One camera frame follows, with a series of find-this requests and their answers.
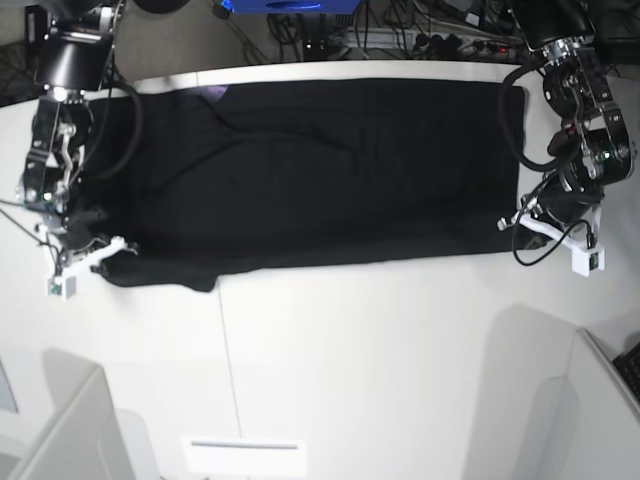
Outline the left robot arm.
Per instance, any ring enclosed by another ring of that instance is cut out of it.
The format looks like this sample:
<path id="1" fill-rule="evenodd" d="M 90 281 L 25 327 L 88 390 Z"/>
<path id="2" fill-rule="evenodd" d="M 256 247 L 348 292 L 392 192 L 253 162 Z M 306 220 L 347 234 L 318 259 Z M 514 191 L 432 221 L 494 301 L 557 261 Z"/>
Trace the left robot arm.
<path id="1" fill-rule="evenodd" d="M 542 176 L 523 197 L 509 226 L 512 236 L 540 222 L 551 229 L 543 238 L 565 245 L 582 229 L 586 247 L 594 249 L 604 188 L 629 178 L 634 168 L 623 114 L 593 45 L 595 27 L 578 1 L 512 1 L 509 11 L 530 57 L 500 85 L 499 126 L 520 165 Z M 532 72 L 542 74 L 546 102 L 561 119 L 548 144 L 551 159 L 546 163 L 525 155 L 506 118 L 509 90 Z"/>

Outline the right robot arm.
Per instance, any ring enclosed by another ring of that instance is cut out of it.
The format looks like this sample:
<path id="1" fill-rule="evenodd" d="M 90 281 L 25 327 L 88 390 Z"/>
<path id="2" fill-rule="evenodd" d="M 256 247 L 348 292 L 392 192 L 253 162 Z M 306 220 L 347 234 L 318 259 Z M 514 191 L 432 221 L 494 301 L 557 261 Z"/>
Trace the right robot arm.
<path id="1" fill-rule="evenodd" d="M 44 6 L 51 20 L 35 75 L 42 94 L 32 120 L 18 203 L 41 216 L 34 236 L 49 252 L 53 278 L 60 279 L 75 265 L 93 267 L 128 246 L 122 238 L 92 234 L 92 224 L 106 215 L 79 199 L 81 177 L 107 126 L 94 122 L 87 94 L 119 89 L 134 109 L 126 149 L 111 166 L 90 174 L 92 180 L 109 180 L 128 166 L 143 133 L 143 113 L 139 94 L 119 76 L 114 60 L 125 2 L 47 1 Z"/>

